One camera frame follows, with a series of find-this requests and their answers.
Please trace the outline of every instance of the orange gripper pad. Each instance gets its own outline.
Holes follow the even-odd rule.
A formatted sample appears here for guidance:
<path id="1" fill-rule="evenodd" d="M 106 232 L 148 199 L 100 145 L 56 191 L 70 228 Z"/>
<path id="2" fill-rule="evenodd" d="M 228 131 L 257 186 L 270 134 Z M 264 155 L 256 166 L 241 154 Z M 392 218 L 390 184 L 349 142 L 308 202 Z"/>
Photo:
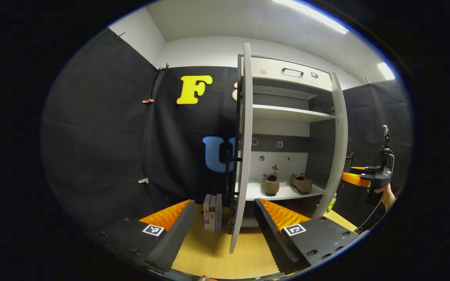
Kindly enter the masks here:
<path id="1" fill-rule="evenodd" d="M 369 185 L 371 184 L 371 180 L 365 180 L 364 178 L 361 178 L 360 174 L 350 174 L 343 172 L 343 175 L 341 175 L 341 179 L 346 181 L 347 183 L 352 183 L 359 187 L 369 187 Z"/>
<path id="2" fill-rule="evenodd" d="M 276 203 L 272 203 L 265 199 L 259 198 L 259 201 L 263 204 L 266 211 L 272 218 L 273 222 L 277 226 L 277 229 L 282 232 L 282 229 L 286 226 L 292 226 L 293 224 L 299 224 L 301 222 L 306 222 L 310 218 L 300 215 L 297 212 L 293 212 L 288 208 L 284 208 Z"/>
<path id="3" fill-rule="evenodd" d="M 155 212 L 152 215 L 148 215 L 139 221 L 145 222 L 146 224 L 152 224 L 153 226 L 159 226 L 166 229 L 166 231 L 170 231 L 171 226 L 175 223 L 178 216 L 182 213 L 189 202 L 190 199 L 180 202 L 176 205 L 160 210 L 159 212 Z"/>

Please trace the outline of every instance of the ceiling light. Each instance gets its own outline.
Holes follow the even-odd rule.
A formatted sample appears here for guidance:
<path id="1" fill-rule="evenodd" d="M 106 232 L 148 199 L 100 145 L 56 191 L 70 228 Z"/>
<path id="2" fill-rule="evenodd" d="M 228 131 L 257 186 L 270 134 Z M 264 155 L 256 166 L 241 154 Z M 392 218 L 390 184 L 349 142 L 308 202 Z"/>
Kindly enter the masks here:
<path id="1" fill-rule="evenodd" d="M 395 76 L 393 75 L 393 73 L 391 73 L 390 68 L 384 62 L 378 64 L 378 68 L 380 69 L 386 80 L 395 79 Z"/>
<path id="2" fill-rule="evenodd" d="M 291 7 L 293 9 L 296 9 L 303 14 L 306 14 L 308 16 L 311 16 L 312 18 L 315 18 L 316 20 L 320 21 L 321 23 L 326 24 L 327 26 L 331 27 L 332 29 L 336 30 L 337 32 L 340 32 L 341 34 L 346 34 L 348 32 L 348 29 L 344 27 L 343 25 L 340 25 L 336 21 L 331 20 L 327 16 L 321 14 L 318 11 L 315 11 L 314 9 L 307 7 L 306 5 L 293 1 L 293 0 L 272 0 L 274 2 L 286 5 L 288 7 Z"/>

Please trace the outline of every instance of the wall hook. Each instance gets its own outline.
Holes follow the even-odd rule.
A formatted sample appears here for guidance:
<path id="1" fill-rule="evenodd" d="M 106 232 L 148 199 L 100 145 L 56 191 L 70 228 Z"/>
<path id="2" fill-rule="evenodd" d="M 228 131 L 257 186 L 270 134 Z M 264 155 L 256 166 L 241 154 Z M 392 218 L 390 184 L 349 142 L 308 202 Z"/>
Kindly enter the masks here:
<path id="1" fill-rule="evenodd" d="M 125 32 L 123 32 L 121 35 L 123 35 L 123 34 L 125 34 L 126 33 L 126 31 Z M 119 39 L 119 37 L 121 37 L 121 35 L 119 35 L 119 36 L 117 36 L 116 38 L 114 38 L 114 39 Z"/>
<path id="2" fill-rule="evenodd" d="M 161 70 L 168 71 L 168 68 L 169 68 L 169 67 L 170 67 L 170 65 L 166 63 L 166 66 L 165 66 L 164 68 L 162 68 L 162 67 L 159 66 L 159 69 L 158 69 L 157 71 L 158 71 L 158 72 L 161 71 Z"/>

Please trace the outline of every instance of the yellow letter f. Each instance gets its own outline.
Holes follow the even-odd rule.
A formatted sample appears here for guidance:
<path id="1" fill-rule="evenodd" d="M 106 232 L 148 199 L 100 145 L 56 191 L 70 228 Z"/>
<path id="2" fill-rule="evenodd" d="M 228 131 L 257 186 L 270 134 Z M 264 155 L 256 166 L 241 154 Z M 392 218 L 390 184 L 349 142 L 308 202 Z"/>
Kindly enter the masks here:
<path id="1" fill-rule="evenodd" d="M 198 102 L 198 99 L 194 96 L 194 92 L 197 92 L 199 96 L 204 94 L 205 85 L 203 82 L 195 84 L 197 81 L 204 81 L 206 84 L 213 83 L 213 78 L 209 75 L 198 76 L 183 76 L 182 81 L 184 86 L 182 87 L 182 95 L 177 99 L 179 105 L 193 105 Z"/>

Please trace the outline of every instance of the stack of books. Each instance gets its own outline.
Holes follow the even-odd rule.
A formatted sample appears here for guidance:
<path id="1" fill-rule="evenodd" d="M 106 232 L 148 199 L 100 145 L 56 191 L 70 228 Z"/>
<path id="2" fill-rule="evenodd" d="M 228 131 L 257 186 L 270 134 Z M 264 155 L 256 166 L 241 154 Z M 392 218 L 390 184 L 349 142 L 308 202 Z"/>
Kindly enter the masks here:
<path id="1" fill-rule="evenodd" d="M 221 194 L 206 194 L 202 205 L 204 213 L 204 229 L 209 231 L 221 230 L 221 200 Z"/>

